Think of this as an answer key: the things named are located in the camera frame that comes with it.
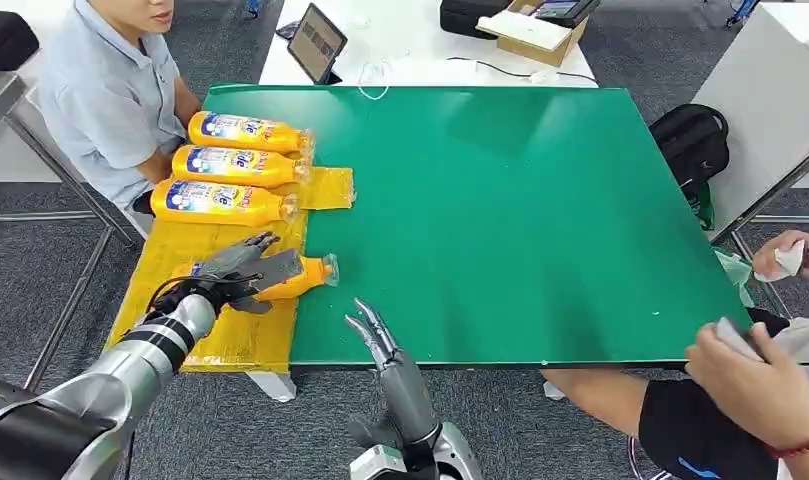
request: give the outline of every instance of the gray carpet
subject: gray carpet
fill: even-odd
[[[196,93],[203,97],[216,82],[257,80],[280,9],[277,1],[262,3],[262,17],[249,20],[242,0],[177,1],[167,40]],[[582,46],[601,83],[628,87],[653,120],[698,89],[735,34],[720,26],[728,15],[721,0],[603,0]],[[0,211],[37,205],[82,208],[59,186],[0,184]],[[786,195],[771,210],[809,213],[809,191]],[[757,247],[780,230],[754,226],[745,235]],[[0,377],[24,381],[99,233],[96,221],[0,224]],[[140,248],[111,242],[43,389],[99,354]],[[794,313],[809,315],[809,284],[785,280],[779,288]],[[426,377],[437,409],[466,433],[488,479],[632,478],[623,438],[568,402],[545,399],[536,372]],[[360,449],[345,422],[380,409],[376,382],[367,372],[316,372],[297,374],[295,383],[299,397],[278,404],[241,374],[178,376],[141,424],[132,478],[347,478]]]

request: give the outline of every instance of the black bag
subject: black bag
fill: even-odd
[[[21,16],[0,12],[0,72],[18,70],[39,49],[39,39]]]
[[[446,32],[495,40],[495,35],[478,30],[481,17],[491,17],[504,10],[512,0],[442,0],[439,4],[439,26]]]
[[[681,105],[649,130],[690,204],[707,180],[728,166],[728,122],[713,108]]]

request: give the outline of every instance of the green plastic bag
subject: green plastic bag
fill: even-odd
[[[710,196],[710,185],[705,183],[701,186],[696,198],[690,201],[690,208],[693,215],[698,218],[698,223],[702,230],[713,230],[713,199]]]
[[[751,277],[751,265],[743,261],[742,257],[735,253],[727,252],[721,248],[714,248],[713,251],[716,253],[716,259],[719,260],[719,263],[722,264],[722,268],[725,269],[728,280],[737,287],[737,291],[740,294],[740,301],[743,302],[743,305],[746,307],[753,307],[754,300],[751,299],[751,295],[749,295],[746,289],[746,283],[748,283],[748,279]]]

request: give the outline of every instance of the yellow bottle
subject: yellow bottle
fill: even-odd
[[[198,112],[189,120],[189,139],[197,145],[250,148],[269,152],[301,152],[310,163],[315,136],[283,122],[214,112]]]
[[[280,197],[256,187],[169,178],[154,188],[151,208],[157,218],[174,222],[259,227],[279,220],[291,222],[298,213],[298,197]]]
[[[335,287],[339,284],[339,264],[336,255],[329,254],[323,258],[301,257],[304,271],[289,280],[272,285],[254,295],[258,300],[277,300],[279,298],[295,298],[307,290],[321,284]]]
[[[303,182],[310,165],[275,152],[184,145],[174,153],[171,170],[180,180],[277,187]]]

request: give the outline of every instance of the white cable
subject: white cable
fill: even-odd
[[[383,92],[381,92],[381,94],[376,97],[373,97],[368,93],[366,93],[366,91],[363,90],[363,77],[366,75],[366,67],[369,66],[371,66],[374,69],[374,73],[372,75],[377,75],[377,72],[380,72],[380,78],[382,80],[386,80],[386,72],[384,71],[384,67],[388,68],[389,70],[392,70],[392,65],[390,65],[389,62],[387,62],[386,60],[381,61],[381,63],[366,62],[363,64],[363,68],[360,70],[360,78],[357,79],[357,89],[360,90],[360,93],[362,93],[363,96],[368,98],[369,100],[380,100],[381,98],[383,98],[384,95],[386,95],[386,92],[389,91],[389,82],[387,82],[386,85],[384,86]]]

